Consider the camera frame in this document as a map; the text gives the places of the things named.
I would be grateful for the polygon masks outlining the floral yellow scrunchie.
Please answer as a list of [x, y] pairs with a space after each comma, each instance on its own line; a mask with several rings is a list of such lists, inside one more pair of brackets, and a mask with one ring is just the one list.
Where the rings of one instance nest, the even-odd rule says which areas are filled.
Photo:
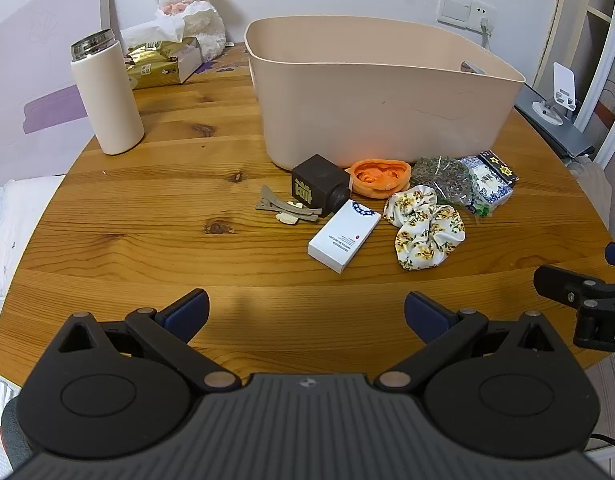
[[427, 185], [393, 194], [382, 217], [397, 229], [395, 253], [404, 270], [440, 266], [466, 240], [459, 212], [439, 203], [437, 193]]

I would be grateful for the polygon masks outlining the gold tissue pack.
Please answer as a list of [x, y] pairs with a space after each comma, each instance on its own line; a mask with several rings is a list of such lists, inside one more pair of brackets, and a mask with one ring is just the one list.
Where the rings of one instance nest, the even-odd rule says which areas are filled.
[[182, 84], [204, 64], [194, 37], [178, 39], [158, 18], [121, 32], [133, 90]]

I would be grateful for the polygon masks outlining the white plush lamb toy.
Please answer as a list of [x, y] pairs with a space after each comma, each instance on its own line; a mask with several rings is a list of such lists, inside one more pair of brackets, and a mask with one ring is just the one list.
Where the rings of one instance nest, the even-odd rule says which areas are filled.
[[196, 38], [204, 62], [223, 53], [227, 41], [225, 25], [210, 0], [157, 0], [156, 18], [176, 38]]

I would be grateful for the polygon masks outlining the grey laptop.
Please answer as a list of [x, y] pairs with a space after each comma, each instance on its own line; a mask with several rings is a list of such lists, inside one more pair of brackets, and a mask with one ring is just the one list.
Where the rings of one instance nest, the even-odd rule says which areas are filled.
[[527, 84], [520, 90], [515, 107], [561, 160], [594, 154], [593, 144], [565, 112]]

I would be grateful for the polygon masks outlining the beige plastic storage bin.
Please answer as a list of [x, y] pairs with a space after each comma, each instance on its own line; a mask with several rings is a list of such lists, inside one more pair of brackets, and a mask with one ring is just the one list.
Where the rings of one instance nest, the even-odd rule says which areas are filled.
[[462, 158], [492, 148], [525, 84], [513, 66], [448, 30], [388, 18], [260, 18], [245, 32], [268, 156]]

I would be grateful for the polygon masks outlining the black cube box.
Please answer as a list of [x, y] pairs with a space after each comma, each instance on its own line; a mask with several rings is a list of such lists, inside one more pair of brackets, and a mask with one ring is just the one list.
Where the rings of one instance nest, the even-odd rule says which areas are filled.
[[321, 209], [321, 218], [336, 212], [351, 196], [350, 174], [315, 154], [291, 170], [291, 193], [307, 208]]

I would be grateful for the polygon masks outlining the dried herb sachet bag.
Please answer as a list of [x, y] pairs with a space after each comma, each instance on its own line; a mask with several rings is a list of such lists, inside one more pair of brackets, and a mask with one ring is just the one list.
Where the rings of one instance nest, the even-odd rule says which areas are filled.
[[475, 190], [469, 169], [459, 160], [446, 156], [422, 157], [411, 170], [411, 186], [432, 188], [442, 203], [470, 207]]

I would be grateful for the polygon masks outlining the blue white patterned packet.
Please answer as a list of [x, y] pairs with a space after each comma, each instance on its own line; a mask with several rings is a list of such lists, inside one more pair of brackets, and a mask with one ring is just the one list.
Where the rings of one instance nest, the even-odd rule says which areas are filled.
[[467, 208], [476, 216], [490, 217], [513, 196], [513, 188], [478, 156], [467, 156], [460, 162], [468, 169], [472, 188]]

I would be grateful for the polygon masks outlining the dark starry card pack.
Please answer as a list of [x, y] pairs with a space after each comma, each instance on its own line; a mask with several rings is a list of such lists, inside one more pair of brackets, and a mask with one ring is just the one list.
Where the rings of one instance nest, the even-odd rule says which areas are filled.
[[478, 157], [489, 166], [495, 174], [498, 175], [501, 179], [503, 179], [511, 188], [513, 188], [517, 182], [519, 181], [518, 176], [513, 172], [513, 169], [504, 162], [501, 157], [496, 155], [491, 150], [481, 152]]

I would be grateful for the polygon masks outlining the white rectangular card box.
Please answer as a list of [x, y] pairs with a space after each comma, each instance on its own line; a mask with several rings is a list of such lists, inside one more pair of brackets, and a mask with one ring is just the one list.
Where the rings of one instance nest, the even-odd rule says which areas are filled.
[[380, 216], [355, 200], [347, 200], [307, 245], [307, 254], [342, 273], [376, 228]]

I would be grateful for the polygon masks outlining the white thermos bottle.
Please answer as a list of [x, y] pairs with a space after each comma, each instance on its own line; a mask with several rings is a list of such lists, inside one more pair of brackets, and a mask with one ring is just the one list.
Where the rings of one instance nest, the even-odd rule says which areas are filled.
[[70, 50], [73, 77], [100, 148], [107, 155], [132, 150], [145, 129], [120, 41], [107, 28], [75, 42]]

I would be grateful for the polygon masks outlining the grey hair clip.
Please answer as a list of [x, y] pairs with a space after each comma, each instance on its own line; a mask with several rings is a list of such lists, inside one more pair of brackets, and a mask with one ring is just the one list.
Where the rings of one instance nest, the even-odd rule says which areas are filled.
[[275, 214], [286, 214], [297, 220], [317, 222], [321, 218], [323, 209], [304, 207], [301, 203], [285, 202], [281, 200], [267, 185], [261, 188], [260, 202], [256, 205], [257, 210], [271, 211]]

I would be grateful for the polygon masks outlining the white phone stand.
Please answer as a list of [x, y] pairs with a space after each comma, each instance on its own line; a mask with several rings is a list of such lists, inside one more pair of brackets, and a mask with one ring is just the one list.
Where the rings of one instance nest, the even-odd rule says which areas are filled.
[[573, 71], [558, 62], [553, 63], [553, 95], [542, 101], [532, 103], [533, 112], [543, 122], [553, 126], [563, 124], [560, 110], [574, 112], [577, 108], [575, 98], [575, 76]]

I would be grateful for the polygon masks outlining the white wall switch socket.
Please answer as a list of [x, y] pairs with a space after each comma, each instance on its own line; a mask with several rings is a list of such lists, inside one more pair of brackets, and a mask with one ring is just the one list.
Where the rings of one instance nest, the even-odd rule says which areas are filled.
[[492, 32], [496, 9], [479, 0], [439, 0], [437, 21], [472, 32], [483, 32], [483, 27]]

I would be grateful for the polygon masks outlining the orange fabric pouch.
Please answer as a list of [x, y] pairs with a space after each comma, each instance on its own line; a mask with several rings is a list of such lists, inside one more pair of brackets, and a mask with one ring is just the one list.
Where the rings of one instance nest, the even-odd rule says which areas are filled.
[[403, 160], [364, 159], [347, 168], [347, 173], [351, 176], [354, 193], [385, 200], [408, 188], [411, 165]]

